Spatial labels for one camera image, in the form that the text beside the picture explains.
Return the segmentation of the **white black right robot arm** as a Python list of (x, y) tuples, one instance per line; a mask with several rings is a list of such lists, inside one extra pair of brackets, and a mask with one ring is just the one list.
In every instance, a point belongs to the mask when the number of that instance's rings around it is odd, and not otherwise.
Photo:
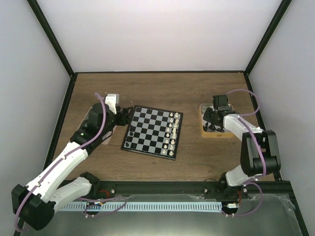
[(241, 141), (240, 164), (223, 173), (219, 179), (219, 193), (230, 198), (236, 187), (245, 186), (251, 180), (278, 172), (281, 168), (277, 135), (272, 130), (264, 130), (244, 119), (244, 115), (234, 110), (228, 103), (226, 94), (213, 96), (202, 117), (203, 131), (217, 136), (231, 133)]

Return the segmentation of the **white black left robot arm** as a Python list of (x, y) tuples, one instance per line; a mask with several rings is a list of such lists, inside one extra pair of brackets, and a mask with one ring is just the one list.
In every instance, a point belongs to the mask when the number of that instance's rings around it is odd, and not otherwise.
[(109, 102), (93, 104), (59, 156), (25, 187), (18, 184), (13, 188), (15, 223), (22, 219), (39, 231), (68, 203), (85, 196), (96, 198), (100, 180), (89, 172), (64, 186), (60, 184), (98, 146), (109, 141), (116, 126), (130, 124), (132, 112), (133, 107), (110, 108)]

